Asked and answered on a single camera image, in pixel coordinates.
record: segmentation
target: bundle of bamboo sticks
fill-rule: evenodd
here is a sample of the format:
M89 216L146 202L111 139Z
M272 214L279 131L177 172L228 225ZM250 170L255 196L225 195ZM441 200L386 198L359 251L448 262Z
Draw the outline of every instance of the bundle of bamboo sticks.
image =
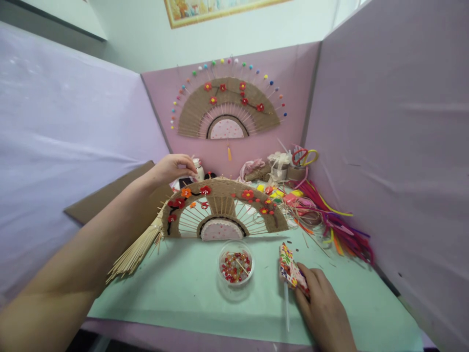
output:
M114 262L114 266L108 274L106 285L114 280L117 276L123 278L125 275L131 275L138 268L143 258L148 253L152 244L155 248L159 245L163 235L161 222L163 212L160 212L153 223L146 231Z

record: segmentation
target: pink partition board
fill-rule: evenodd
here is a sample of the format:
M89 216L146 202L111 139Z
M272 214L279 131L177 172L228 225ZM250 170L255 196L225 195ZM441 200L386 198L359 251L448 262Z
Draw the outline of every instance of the pink partition board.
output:
M256 83L261 83L258 87L266 87L263 76L267 74L268 80L274 81L274 87L280 87L279 92L272 95L271 101L276 107L284 102L285 108L277 110L280 118L284 119L279 127L247 138L230 139L232 161L228 161L226 140L183 137L179 136L176 130L171 130L171 116L174 115L171 112L171 109L174 108L172 103L176 100L179 89L185 84L192 92L194 87L205 83L208 80L207 73L205 71L198 72L197 68L204 64L210 65L210 63L199 63L142 74L172 152L195 154L203 160L205 172L213 171L219 175L233 175L235 178L247 160L265 158L269 154L281 150L277 137L282 140L285 146L291 145L291 143L299 144L307 115L318 49L319 43L309 43L238 57L236 77L240 77L242 62L247 64L243 69L242 76L247 82L252 82L256 76L256 70L259 69L260 74L256 78ZM230 76L231 69L226 61L227 58L225 58L225 64L221 65L217 60L217 77ZM254 66L253 70L249 70L249 65ZM192 71L194 70L198 72L196 79L192 79ZM186 82L187 78L191 78L192 86ZM282 100L279 100L279 94L283 94ZM180 108L176 108L175 116L178 116L180 111ZM283 117L284 112L288 113L287 117Z
M369 2L322 44L306 139L319 191L446 351L469 350L468 30L467 1Z

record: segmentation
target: fan-shaped craft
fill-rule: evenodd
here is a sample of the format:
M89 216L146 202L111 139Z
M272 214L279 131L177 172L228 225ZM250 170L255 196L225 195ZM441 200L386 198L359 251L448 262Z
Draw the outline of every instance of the fan-shaped craft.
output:
M225 177L193 183L175 193L162 209L162 221L164 236L204 241L288 230L268 195Z
M199 73L194 71L192 80L187 79L188 86L182 86L173 102L171 129L177 123L177 133L183 136L232 139L279 126L277 112L285 104L280 103L283 95L277 94L274 81L269 81L268 75L258 78L260 70L254 71L252 65L247 68L246 63L237 65L238 59L228 59L227 65L223 59L220 63L219 77L213 61L210 67L200 66Z

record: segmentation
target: orange paper flower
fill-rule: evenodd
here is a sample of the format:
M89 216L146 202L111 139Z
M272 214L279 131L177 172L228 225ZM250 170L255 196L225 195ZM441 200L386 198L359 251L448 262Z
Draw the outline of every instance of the orange paper flower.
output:
M183 188L181 190L181 195L185 198L189 198L190 196L192 196L192 191L190 188Z

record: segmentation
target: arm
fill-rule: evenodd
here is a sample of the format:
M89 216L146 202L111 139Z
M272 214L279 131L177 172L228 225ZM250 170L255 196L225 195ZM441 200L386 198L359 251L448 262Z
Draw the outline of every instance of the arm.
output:
M0 314L0 351L65 351L113 263L142 234L135 219L149 195L195 173L189 156L168 155L83 226Z
M303 272L311 299L295 290L297 305L306 325L322 352L357 352L352 329L342 302L320 269L308 269L297 263Z

